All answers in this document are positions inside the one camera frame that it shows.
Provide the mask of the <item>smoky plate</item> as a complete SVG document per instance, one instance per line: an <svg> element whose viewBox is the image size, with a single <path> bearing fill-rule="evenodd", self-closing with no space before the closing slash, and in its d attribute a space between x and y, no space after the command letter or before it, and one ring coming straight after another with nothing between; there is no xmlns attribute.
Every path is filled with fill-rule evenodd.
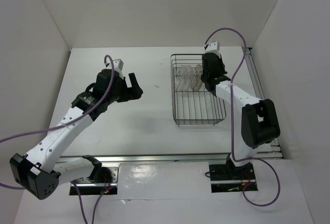
<svg viewBox="0 0 330 224"><path fill-rule="evenodd" d="M192 91L197 92L202 86L202 74L203 74L203 67L198 64L194 69L193 69L193 75L191 78L190 86Z"/></svg>

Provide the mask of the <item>clear plate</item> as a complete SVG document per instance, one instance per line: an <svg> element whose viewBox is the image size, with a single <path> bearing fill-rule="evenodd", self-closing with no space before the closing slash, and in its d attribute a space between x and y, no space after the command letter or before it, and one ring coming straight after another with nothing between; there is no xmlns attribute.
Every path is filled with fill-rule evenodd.
<svg viewBox="0 0 330 224"><path fill-rule="evenodd" d="M182 65L180 66L180 68L178 69L177 72L177 77L176 77L176 91L178 92L183 92L183 67Z"/></svg>
<svg viewBox="0 0 330 224"><path fill-rule="evenodd" d="M193 78L193 68L190 65L183 65L183 92L190 88L191 80Z"/></svg>

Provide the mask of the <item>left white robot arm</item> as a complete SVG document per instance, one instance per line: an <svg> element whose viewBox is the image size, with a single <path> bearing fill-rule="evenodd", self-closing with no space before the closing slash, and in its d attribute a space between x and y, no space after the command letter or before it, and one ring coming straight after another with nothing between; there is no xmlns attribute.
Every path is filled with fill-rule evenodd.
<svg viewBox="0 0 330 224"><path fill-rule="evenodd" d="M96 82L74 99L62 119L60 129L51 131L37 146L23 156L15 154L10 167L15 181L40 200L49 197L55 189L67 182L86 178L99 183L102 178L111 179L111 172L90 155L57 164L70 144L89 127L113 102L127 102L141 98L140 88L134 73L130 73L131 87L118 71L103 69Z"/></svg>

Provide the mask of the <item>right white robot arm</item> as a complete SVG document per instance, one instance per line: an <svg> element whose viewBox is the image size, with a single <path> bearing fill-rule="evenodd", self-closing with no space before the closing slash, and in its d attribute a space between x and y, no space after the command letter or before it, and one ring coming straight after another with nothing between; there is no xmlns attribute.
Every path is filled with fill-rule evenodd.
<svg viewBox="0 0 330 224"><path fill-rule="evenodd" d="M260 146L279 137L281 130L275 105L272 100L257 98L232 83L220 55L204 53L202 67L201 79L206 89L230 104L232 141L225 173L236 179Z"/></svg>

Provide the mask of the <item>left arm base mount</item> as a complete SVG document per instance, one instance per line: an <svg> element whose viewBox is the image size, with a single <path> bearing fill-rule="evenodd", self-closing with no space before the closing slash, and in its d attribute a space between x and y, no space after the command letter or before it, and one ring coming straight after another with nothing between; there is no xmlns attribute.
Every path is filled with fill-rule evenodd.
<svg viewBox="0 0 330 224"><path fill-rule="evenodd" d="M105 195L116 195L118 193L119 164L105 164L97 180L91 181L87 178L75 180L82 196L96 196L105 191Z"/></svg>

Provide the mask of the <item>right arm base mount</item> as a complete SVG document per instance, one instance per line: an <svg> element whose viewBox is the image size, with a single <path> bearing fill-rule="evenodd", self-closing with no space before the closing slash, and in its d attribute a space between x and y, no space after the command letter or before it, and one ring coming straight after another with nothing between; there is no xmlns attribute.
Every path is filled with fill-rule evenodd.
<svg viewBox="0 0 330 224"><path fill-rule="evenodd" d="M210 179L212 193L258 191L254 167L251 162L236 167L227 156L224 164L210 164L204 175Z"/></svg>

